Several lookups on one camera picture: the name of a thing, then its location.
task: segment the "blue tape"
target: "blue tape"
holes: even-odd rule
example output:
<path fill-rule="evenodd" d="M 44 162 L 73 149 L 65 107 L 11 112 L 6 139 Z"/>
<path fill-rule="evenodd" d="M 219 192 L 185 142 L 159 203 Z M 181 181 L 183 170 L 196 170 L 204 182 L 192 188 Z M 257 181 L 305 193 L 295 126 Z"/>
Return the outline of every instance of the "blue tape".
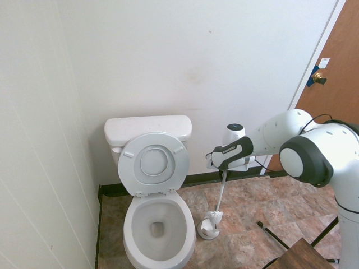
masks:
<path fill-rule="evenodd" d="M 310 74 L 310 77 L 309 77 L 309 79 L 308 79 L 308 81 L 307 81 L 307 86 L 308 86 L 308 87 L 310 87 L 310 86 L 312 86 L 312 85 L 314 84 L 314 80 L 313 80 L 313 78 L 312 78 L 312 75 L 313 75 L 316 71 L 318 71 L 319 69 L 320 69 L 319 66 L 315 66 L 315 67 L 313 68 L 312 74 Z"/>

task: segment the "baseboard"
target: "baseboard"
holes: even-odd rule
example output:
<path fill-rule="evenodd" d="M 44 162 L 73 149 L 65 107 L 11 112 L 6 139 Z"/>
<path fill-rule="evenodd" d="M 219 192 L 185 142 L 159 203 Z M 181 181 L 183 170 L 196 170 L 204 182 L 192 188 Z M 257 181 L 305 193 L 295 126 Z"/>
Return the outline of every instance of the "baseboard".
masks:
<path fill-rule="evenodd" d="M 100 202 L 100 216 L 99 216 L 99 227 L 98 227 L 98 230 L 97 230 L 95 269 L 98 269 L 98 264 L 99 264 L 99 247 L 100 247 L 100 232 L 101 232 L 102 190 L 101 190 L 100 185 L 99 185 L 98 198 L 99 198 L 99 202 Z"/>
<path fill-rule="evenodd" d="M 227 180 L 231 181 L 237 179 L 262 177 L 263 175 L 260 175 L 260 170 L 261 167 L 258 166 L 258 167 L 249 168 L 249 170 L 246 172 L 233 171 L 231 177 L 228 178 Z M 265 173 L 264 175 L 268 175 L 271 178 L 276 178 L 276 177 L 283 177 L 288 174 L 285 171 L 279 171 L 279 172 L 268 172 Z M 219 178 L 218 171 L 212 173 L 188 175 L 182 185 L 182 188 L 207 184 L 207 183 L 217 183 L 220 181 L 221 179 Z M 103 185 L 99 187 L 99 199 L 100 199 L 100 195 L 101 196 L 105 195 L 108 197 L 118 197 L 118 196 L 129 195 L 129 193 L 126 191 L 123 184 L 119 183 L 119 184 Z"/>

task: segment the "wooden table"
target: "wooden table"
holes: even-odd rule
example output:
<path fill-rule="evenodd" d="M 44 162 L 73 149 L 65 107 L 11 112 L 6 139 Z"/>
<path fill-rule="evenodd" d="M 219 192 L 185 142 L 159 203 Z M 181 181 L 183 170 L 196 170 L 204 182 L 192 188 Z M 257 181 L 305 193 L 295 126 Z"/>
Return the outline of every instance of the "wooden table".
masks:
<path fill-rule="evenodd" d="M 303 238 L 280 256 L 268 269 L 333 269 Z"/>

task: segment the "brass door knob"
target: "brass door knob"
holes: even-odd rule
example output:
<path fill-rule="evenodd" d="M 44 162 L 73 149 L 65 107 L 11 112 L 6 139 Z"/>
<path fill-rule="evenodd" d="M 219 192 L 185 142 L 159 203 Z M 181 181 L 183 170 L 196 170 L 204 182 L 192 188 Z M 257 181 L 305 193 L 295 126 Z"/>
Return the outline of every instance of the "brass door knob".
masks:
<path fill-rule="evenodd" d="M 326 83 L 326 77 L 323 77 L 322 73 L 317 73 L 313 75 L 313 81 L 324 85 Z"/>

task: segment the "white wall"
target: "white wall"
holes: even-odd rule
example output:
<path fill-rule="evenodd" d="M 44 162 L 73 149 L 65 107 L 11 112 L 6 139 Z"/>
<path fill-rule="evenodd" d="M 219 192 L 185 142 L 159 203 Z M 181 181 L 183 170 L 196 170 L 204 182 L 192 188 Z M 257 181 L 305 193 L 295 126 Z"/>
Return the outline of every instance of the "white wall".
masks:
<path fill-rule="evenodd" d="M 0 268 L 95 265 L 97 186 L 54 1 L 0 1 Z"/>
<path fill-rule="evenodd" d="M 287 110 L 336 0 L 58 1 L 101 184 L 107 119 L 188 115 L 190 174 L 227 124 Z"/>

